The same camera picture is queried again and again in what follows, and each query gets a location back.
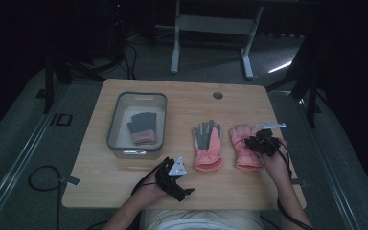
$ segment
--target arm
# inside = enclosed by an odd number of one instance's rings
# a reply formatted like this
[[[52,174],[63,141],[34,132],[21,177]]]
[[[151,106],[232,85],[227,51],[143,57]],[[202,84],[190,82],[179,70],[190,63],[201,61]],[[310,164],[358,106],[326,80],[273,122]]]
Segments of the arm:
[[[280,141],[286,146],[287,142],[280,139]],[[279,151],[288,159],[288,153],[284,146],[279,147]],[[288,213],[294,219],[305,223],[309,227],[312,227],[309,218],[304,212],[301,204],[297,198],[297,194],[292,187],[291,181],[288,177],[288,167],[280,155],[280,152],[276,152],[271,157],[267,155],[261,155],[268,175],[273,179],[276,185],[279,195],[280,203]],[[284,229],[301,229],[298,225],[291,222],[288,218],[282,215],[282,222]]]
[[[118,209],[103,230],[126,230],[133,222],[136,215],[154,201],[163,197],[166,193],[158,185],[149,184],[155,182],[154,174],[149,176],[141,186],[123,205]]]

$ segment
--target white paper triangle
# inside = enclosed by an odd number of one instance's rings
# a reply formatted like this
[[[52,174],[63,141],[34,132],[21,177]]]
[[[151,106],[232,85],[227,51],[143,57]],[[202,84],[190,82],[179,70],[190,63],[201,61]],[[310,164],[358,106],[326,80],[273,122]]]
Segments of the white paper triangle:
[[[174,165],[172,165],[172,168],[169,170],[169,176],[180,176],[186,174],[187,171],[184,167],[183,158],[180,156],[177,158]]]

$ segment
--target forearm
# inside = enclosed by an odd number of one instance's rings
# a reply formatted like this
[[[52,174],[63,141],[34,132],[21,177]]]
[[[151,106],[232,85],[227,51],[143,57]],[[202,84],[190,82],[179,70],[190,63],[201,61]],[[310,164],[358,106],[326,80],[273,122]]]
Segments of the forearm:
[[[282,181],[281,183],[277,183],[276,187],[278,190],[280,203],[287,214],[294,219],[297,219],[298,221],[312,227],[309,218],[304,212],[304,209],[301,207],[300,201],[298,200],[297,194],[295,193],[291,182],[289,180]],[[282,215],[282,222],[284,229],[302,229],[297,224],[291,222],[284,215]]]
[[[118,209],[103,230],[126,230],[142,208],[142,205],[131,197]]]

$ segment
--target wooden table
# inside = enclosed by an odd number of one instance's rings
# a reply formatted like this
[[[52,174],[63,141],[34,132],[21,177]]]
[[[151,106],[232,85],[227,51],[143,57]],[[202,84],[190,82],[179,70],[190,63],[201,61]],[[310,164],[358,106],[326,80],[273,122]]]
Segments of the wooden table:
[[[121,159],[107,146],[106,136],[116,100],[125,91],[161,92],[167,96],[165,140],[159,159]],[[223,94],[223,98],[215,99],[215,92]],[[196,150],[192,128],[210,119],[222,125],[220,154],[223,165],[215,172],[199,172],[194,169]],[[228,133],[236,124],[266,122],[277,120],[261,86],[106,80],[71,174],[81,179],[81,184],[67,186],[62,203],[66,207],[120,207],[129,198],[134,185],[165,157],[182,156],[188,174],[177,182],[182,188],[195,188],[195,191],[182,202],[166,196],[150,208],[276,209],[277,191],[271,178],[266,171],[246,172],[235,167],[237,155]],[[279,128],[273,129],[273,133],[282,137]],[[294,185],[294,189],[306,207],[301,187]]]

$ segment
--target black cable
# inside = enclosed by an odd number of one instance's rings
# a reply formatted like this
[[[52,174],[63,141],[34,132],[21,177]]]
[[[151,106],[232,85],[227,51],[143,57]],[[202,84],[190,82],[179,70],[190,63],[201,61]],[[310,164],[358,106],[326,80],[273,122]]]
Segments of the black cable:
[[[142,187],[142,186],[144,186],[144,185],[157,184],[157,183],[163,183],[163,181],[155,181],[155,182],[151,182],[151,183],[141,184],[139,187]]]
[[[134,75],[134,66],[136,65],[137,52],[136,52],[136,49],[133,48],[133,46],[131,46],[129,44],[127,44],[126,46],[129,47],[133,51],[133,53],[134,53],[134,59],[133,59],[131,71],[132,71],[132,77],[133,77],[133,79],[136,80],[136,76]]]
[[[281,228],[279,228],[275,223],[273,223],[270,219],[263,217],[262,215],[260,215],[261,219],[264,219],[266,222],[268,222],[269,224],[271,224],[274,228],[281,230]]]
[[[126,64],[127,78],[130,79],[130,68],[129,68],[129,63],[127,62],[127,56],[123,54],[123,57],[124,57],[124,62]]]
[[[288,149],[287,149],[287,147],[285,146],[285,144],[283,144],[281,141],[279,141],[280,145],[282,145],[282,146],[285,148],[285,150],[286,150],[286,153],[287,153],[287,159],[286,159],[286,158],[285,158],[285,156],[284,156],[284,155],[279,151],[279,148],[278,148],[276,145],[274,145],[274,143],[271,141],[271,138],[267,138],[267,137],[265,137],[264,139],[265,139],[268,143],[270,143],[270,145],[271,145],[273,148],[275,148],[275,149],[276,149],[276,151],[275,151],[274,153],[279,152],[280,156],[282,157],[283,161],[285,162],[285,164],[286,164],[286,166],[287,166],[289,179],[291,179],[291,177],[292,177],[292,170],[291,170],[291,168],[289,167],[289,153],[288,153]]]
[[[53,171],[56,172],[57,174],[57,185],[55,187],[51,187],[51,188],[39,188],[39,187],[36,187],[32,181],[33,179],[33,176],[40,170],[42,169],[51,169]],[[60,205],[61,205],[61,188],[62,188],[62,184],[61,182],[59,181],[60,179],[60,174],[59,174],[59,171],[58,169],[56,169],[55,167],[53,166],[40,166],[38,167],[37,169],[35,169],[30,175],[29,175],[29,178],[28,178],[28,183],[29,183],[29,186],[36,190],[36,191],[40,191],[40,192],[49,192],[49,191],[53,191],[55,189],[57,189],[57,214],[56,214],[56,227],[57,227],[57,230],[59,230],[59,208],[60,208]]]
[[[313,230],[313,228],[309,227],[307,224],[301,222],[300,220],[297,220],[295,218],[293,218],[292,216],[290,216],[286,210],[283,208],[282,203],[280,202],[280,199],[277,198],[277,207],[279,208],[280,212],[291,222],[293,222],[294,224],[298,225],[299,227],[301,227],[302,229],[307,229],[307,230]]]

